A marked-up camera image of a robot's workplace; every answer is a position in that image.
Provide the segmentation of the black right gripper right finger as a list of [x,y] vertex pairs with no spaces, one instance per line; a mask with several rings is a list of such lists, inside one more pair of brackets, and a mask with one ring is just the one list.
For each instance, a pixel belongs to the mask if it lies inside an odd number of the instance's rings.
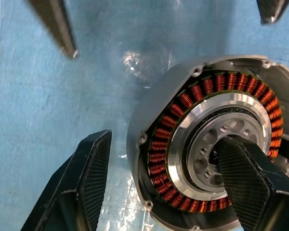
[[242,137],[214,146],[224,188],[244,231],[289,231],[289,177]]

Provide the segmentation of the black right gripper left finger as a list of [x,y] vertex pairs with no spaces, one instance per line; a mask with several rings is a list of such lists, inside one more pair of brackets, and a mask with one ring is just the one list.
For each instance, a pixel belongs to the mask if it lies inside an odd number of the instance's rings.
[[96,231],[112,132],[90,134],[53,173],[21,231]]

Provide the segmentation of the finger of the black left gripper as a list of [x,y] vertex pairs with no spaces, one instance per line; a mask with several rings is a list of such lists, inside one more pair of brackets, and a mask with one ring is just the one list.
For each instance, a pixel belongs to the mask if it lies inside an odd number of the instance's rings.
[[276,23],[289,5],[289,0],[256,0],[256,2],[261,24]]
[[27,0],[63,54],[78,55],[64,0]]

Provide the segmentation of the silver motor housing copper windings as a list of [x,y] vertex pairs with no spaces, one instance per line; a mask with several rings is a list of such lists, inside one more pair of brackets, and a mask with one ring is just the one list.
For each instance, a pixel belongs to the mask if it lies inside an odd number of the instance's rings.
[[224,188],[221,140],[242,137],[289,176],[289,68],[256,54],[170,68],[141,100],[127,133],[139,198],[171,231],[240,227]]

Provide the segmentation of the blue plastic table cover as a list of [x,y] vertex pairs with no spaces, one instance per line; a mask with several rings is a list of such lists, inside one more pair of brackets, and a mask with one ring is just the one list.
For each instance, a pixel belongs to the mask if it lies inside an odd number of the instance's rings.
[[97,231],[169,231],[143,208],[126,156],[138,102],[173,65],[262,54],[289,67],[289,6],[261,25],[256,0],[65,0],[67,58],[25,0],[0,0],[0,231],[20,231],[52,174],[112,130]]

